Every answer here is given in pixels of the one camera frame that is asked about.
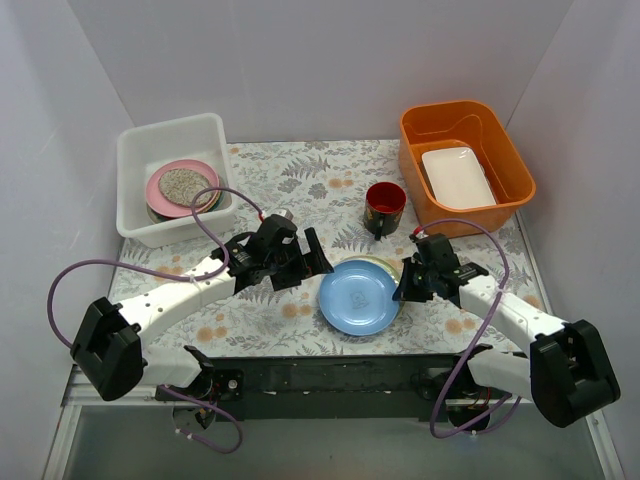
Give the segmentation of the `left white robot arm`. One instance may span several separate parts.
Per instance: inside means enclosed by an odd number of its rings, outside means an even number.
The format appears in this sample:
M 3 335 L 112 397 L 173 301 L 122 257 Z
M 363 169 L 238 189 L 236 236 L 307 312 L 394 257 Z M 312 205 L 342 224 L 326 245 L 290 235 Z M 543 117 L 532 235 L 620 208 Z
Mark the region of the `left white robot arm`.
M 213 365 L 193 346 L 163 349 L 155 340 L 166 330 L 217 301 L 258 285 L 274 290 L 299 286 L 332 272 L 314 229 L 303 252 L 294 223 L 268 216 L 255 232 L 234 236 L 173 282 L 113 304 L 106 298 L 87 309 L 71 356 L 105 401 L 127 395 L 139 385 L 171 386 L 193 400 L 213 386 Z

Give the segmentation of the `pink round plate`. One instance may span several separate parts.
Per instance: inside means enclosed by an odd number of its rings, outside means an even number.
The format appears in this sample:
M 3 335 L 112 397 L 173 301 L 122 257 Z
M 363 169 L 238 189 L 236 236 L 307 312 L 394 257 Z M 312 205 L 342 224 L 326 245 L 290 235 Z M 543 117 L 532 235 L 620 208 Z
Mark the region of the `pink round plate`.
M 210 165 L 200 160 L 181 159 L 157 169 L 149 178 L 145 198 L 147 205 L 158 215 L 170 219 L 191 214 L 194 204 L 198 213 L 210 210 L 221 195 L 213 187 L 221 185 L 221 177 Z

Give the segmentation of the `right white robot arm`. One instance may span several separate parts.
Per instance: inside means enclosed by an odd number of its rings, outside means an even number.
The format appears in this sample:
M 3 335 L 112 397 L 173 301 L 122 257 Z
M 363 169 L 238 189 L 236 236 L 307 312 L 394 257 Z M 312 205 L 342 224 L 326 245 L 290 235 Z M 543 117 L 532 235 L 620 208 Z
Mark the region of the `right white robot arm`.
M 443 234 L 414 233 L 410 239 L 417 251 L 403 261 L 394 299 L 448 300 L 483 318 L 522 352 L 468 346 L 440 376 L 438 404 L 453 392 L 471 398 L 496 389 L 533 402 L 547 421 L 564 428 L 619 400 L 619 383 L 594 325 L 562 320 L 507 292 L 485 268 L 461 263 Z

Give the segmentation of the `small cream patterned plate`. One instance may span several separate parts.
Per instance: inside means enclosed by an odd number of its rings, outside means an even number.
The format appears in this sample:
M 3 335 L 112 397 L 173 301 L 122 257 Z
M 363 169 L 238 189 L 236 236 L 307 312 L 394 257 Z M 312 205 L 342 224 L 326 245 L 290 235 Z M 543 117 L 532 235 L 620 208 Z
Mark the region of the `small cream patterned plate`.
M 204 175 L 188 168 L 168 170 L 158 180 L 162 196 L 180 207 L 189 207 L 199 192 L 210 187 L 211 183 Z

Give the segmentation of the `blue round plate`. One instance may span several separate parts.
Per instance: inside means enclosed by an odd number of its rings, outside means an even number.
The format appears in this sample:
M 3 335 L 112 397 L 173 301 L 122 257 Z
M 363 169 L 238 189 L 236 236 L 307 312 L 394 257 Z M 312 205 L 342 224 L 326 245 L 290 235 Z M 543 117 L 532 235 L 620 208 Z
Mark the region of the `blue round plate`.
M 340 332 L 371 336 L 387 329 L 400 313 L 402 303 L 392 300 L 397 286 L 378 265 L 342 261 L 322 279 L 318 305 L 325 320 Z

